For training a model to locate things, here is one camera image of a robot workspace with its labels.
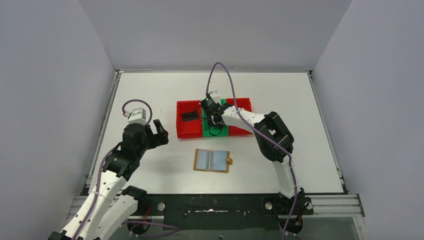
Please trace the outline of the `yellow leather card holder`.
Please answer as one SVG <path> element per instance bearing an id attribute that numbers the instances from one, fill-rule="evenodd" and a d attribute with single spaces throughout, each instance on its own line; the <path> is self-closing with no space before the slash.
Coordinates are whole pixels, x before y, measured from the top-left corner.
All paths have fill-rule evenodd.
<path id="1" fill-rule="evenodd" d="M 233 159 L 229 151 L 196 149 L 193 170 L 201 172 L 228 173 Z"/>

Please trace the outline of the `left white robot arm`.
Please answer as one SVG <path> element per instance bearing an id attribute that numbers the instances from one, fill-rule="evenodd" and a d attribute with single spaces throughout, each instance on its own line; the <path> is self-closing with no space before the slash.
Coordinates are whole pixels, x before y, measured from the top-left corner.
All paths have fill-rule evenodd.
<path id="1" fill-rule="evenodd" d="M 95 186 L 74 217 L 50 240 L 107 240 L 138 209 L 147 192 L 126 186 L 146 151 L 168 144 L 169 134 L 160 120 L 153 120 L 156 133 L 147 124 L 131 123 L 122 141 L 103 158 Z"/>

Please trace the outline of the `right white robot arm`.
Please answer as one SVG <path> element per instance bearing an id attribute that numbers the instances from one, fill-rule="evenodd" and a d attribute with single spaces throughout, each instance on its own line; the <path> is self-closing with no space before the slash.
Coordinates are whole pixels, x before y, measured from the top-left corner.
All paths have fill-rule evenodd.
<path id="1" fill-rule="evenodd" d="M 274 166 L 279 194 L 296 206 L 301 187 L 292 160 L 294 137 L 278 113 L 254 113 L 237 104 L 217 103 L 210 96 L 199 105 L 209 126 L 236 127 L 254 134 L 261 154 Z"/>

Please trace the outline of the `black card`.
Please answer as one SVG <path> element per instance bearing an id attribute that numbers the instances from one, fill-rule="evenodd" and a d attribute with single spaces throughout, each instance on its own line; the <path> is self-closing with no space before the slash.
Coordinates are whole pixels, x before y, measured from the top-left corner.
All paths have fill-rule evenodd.
<path id="1" fill-rule="evenodd" d="M 183 122 L 196 121 L 200 118 L 199 113 L 197 111 L 184 112 L 181 114 L 181 118 Z"/>

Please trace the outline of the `green middle bin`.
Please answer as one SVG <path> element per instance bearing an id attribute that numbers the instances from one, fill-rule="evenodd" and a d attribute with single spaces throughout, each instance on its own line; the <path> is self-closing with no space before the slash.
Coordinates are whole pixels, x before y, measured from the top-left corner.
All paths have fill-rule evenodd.
<path id="1" fill-rule="evenodd" d="M 201 119 L 202 119 L 202 136 L 204 138 L 229 136 L 228 126 L 209 126 L 207 115 L 205 111 L 203 110 L 203 108 L 201 108 Z"/>

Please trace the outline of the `left red bin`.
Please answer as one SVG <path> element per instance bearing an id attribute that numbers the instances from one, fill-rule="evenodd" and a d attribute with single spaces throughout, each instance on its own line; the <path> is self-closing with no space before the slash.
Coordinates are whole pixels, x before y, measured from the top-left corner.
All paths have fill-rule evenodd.
<path id="1" fill-rule="evenodd" d="M 176 134 L 179 139 L 203 137 L 200 100 L 176 102 Z"/>

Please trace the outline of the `red bin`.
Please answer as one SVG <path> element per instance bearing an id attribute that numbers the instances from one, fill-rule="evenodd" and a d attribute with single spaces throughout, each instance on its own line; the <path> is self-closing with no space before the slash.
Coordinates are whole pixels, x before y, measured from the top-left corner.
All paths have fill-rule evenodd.
<path id="1" fill-rule="evenodd" d="M 234 105 L 235 101 L 233 98 L 226 98 L 225 102 L 231 105 Z M 237 102 L 237 106 L 238 108 L 241 108 L 243 110 L 252 111 L 252 105 L 251 105 L 251 100 L 248 97 L 238 97 L 236 98 L 236 102 Z M 230 137 L 239 137 L 239 136 L 248 136 L 251 135 L 252 133 L 244 130 L 242 128 L 236 127 L 236 126 L 229 126 L 228 127 L 228 135 Z"/>
<path id="2" fill-rule="evenodd" d="M 203 137 L 200 100 L 176 102 L 176 134 L 179 139 Z"/>

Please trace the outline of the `right red bin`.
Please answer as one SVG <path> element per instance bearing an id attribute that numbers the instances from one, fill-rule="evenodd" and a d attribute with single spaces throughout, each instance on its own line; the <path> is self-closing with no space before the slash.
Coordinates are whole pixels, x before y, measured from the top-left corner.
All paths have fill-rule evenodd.
<path id="1" fill-rule="evenodd" d="M 235 101 L 233 98 L 226 98 L 225 102 L 231 105 L 234 105 Z M 252 105 L 251 105 L 251 100 L 248 97 L 238 97 L 236 98 L 236 102 L 237 102 L 237 106 L 238 108 L 241 108 L 243 110 L 252 111 Z M 242 128 L 236 127 L 236 126 L 229 126 L 228 127 L 228 135 L 230 137 L 239 137 L 239 136 L 248 136 L 251 135 L 252 133 L 244 130 Z"/>

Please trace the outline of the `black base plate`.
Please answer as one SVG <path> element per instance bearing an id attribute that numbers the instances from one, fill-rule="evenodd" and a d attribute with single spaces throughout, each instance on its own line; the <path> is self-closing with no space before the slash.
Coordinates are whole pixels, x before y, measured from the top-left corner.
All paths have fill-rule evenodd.
<path id="1" fill-rule="evenodd" d="M 180 230 L 279 230 L 277 217 L 265 208 L 266 199 L 278 198 L 277 194 L 147 195 L 150 216 Z"/>

